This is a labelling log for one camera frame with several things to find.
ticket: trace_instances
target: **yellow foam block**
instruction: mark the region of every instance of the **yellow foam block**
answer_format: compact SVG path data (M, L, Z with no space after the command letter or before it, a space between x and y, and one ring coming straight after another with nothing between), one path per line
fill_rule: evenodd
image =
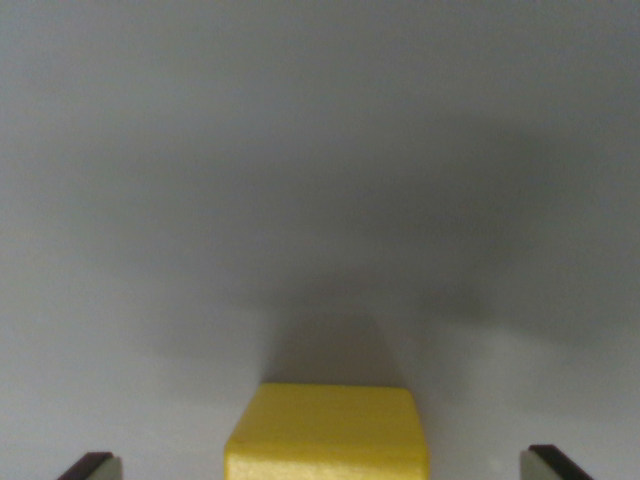
M264 384L225 447L226 480L425 480L428 451L401 388Z

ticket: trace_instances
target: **yellow block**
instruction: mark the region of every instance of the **yellow block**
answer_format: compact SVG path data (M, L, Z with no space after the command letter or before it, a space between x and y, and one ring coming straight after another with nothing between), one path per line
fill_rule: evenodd
M425 480L428 463L401 388L264 384L225 447L226 480Z

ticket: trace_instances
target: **white wall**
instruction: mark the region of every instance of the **white wall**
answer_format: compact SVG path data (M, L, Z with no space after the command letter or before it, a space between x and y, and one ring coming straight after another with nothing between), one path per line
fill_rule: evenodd
M435 480L631 478L639 20L3 3L0 477L222 478L274 379L409 386Z

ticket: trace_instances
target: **yellow object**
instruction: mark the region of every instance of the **yellow object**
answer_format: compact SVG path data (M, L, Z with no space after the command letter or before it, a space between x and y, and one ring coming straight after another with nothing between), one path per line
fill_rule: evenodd
M401 388L264 384L225 447L226 480L425 480L428 452Z

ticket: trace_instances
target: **gray surface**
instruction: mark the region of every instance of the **gray surface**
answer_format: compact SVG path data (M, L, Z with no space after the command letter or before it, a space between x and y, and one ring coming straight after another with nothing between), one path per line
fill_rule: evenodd
M263 379L637 472L634 2L2 5L0 477L220 478Z

